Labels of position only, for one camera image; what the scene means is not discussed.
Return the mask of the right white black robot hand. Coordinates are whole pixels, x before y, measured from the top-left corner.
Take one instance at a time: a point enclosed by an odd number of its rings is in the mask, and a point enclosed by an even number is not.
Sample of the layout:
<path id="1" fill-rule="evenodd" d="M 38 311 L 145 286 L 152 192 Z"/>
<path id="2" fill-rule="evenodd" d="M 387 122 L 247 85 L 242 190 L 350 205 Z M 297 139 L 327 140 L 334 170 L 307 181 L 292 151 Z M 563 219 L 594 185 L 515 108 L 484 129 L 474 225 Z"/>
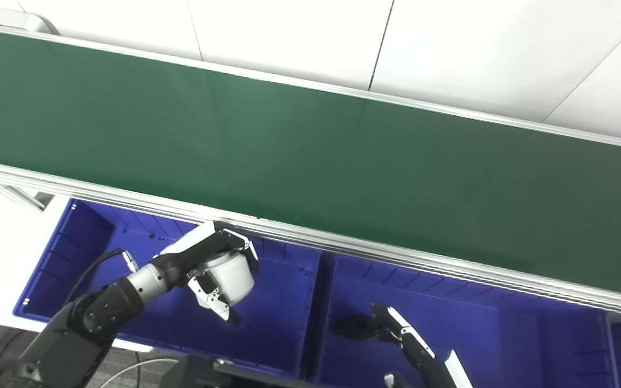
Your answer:
<path id="1" fill-rule="evenodd" d="M 439 359 L 419 332 L 392 306 L 382 302 L 370 305 L 375 338 L 398 346 L 425 387 L 472 387 L 470 378 L 455 351 Z"/>

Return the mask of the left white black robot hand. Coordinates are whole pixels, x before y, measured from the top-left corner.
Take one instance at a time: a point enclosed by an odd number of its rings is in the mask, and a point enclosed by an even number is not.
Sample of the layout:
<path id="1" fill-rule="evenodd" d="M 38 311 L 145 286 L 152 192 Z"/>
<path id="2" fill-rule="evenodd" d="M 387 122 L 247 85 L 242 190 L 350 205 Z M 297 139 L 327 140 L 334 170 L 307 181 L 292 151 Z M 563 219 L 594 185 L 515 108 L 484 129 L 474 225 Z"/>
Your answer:
<path id="1" fill-rule="evenodd" d="M 198 305 L 232 326 L 242 319 L 234 305 L 249 295 L 259 257 L 249 238 L 213 221 L 193 228 L 164 248 L 150 264 L 167 290 L 188 287 Z"/>

